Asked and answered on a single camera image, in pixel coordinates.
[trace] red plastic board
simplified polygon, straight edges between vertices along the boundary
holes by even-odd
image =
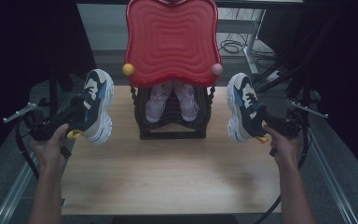
[[[216,83],[212,66],[220,63],[220,56],[214,1],[132,0],[127,24],[125,63],[134,67],[128,76],[132,86],[146,88],[170,79],[200,87]]]

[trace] wooden table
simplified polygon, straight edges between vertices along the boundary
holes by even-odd
[[[227,88],[216,88],[205,139],[140,140],[130,87],[115,86],[106,143],[76,140],[64,175],[64,215],[264,213],[279,196],[269,142],[232,142]],[[177,125],[166,127],[176,129]]]

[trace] children's shoe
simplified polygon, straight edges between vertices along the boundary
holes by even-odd
[[[265,105],[258,101],[250,78],[239,73],[231,78],[227,86],[227,102],[231,110],[228,121],[228,136],[237,142],[246,141],[249,136],[264,136],[263,119],[258,110],[265,110]]]
[[[200,110],[199,105],[197,105],[197,102],[194,100],[193,86],[175,80],[173,82],[173,89],[180,103],[182,118],[185,121],[193,121]]]
[[[112,78],[101,69],[89,72],[84,90],[77,97],[83,101],[84,119],[69,125],[69,138],[85,136],[92,144],[100,145],[112,132],[112,120],[107,109],[113,102],[114,85]]]
[[[153,87],[150,100],[146,103],[146,119],[149,122],[155,123],[159,121],[171,92],[172,81],[167,81]]]

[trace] yellow ball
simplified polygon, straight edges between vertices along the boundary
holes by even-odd
[[[125,75],[127,75],[127,76],[132,75],[133,70],[134,70],[134,68],[133,68],[132,64],[130,64],[130,63],[124,64],[124,66],[123,66],[123,73],[124,73]]]

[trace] hand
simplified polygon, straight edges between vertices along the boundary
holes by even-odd
[[[285,136],[271,129],[268,125],[263,126],[263,128],[267,133],[271,134],[271,147],[277,148],[278,150],[274,156],[278,166],[297,166],[297,152],[300,146],[300,139],[296,137],[289,140]]]
[[[49,168],[63,169],[65,158],[61,154],[61,147],[65,144],[67,130],[68,124],[63,124],[47,142],[38,142],[31,137],[29,145],[40,162],[40,172]]]

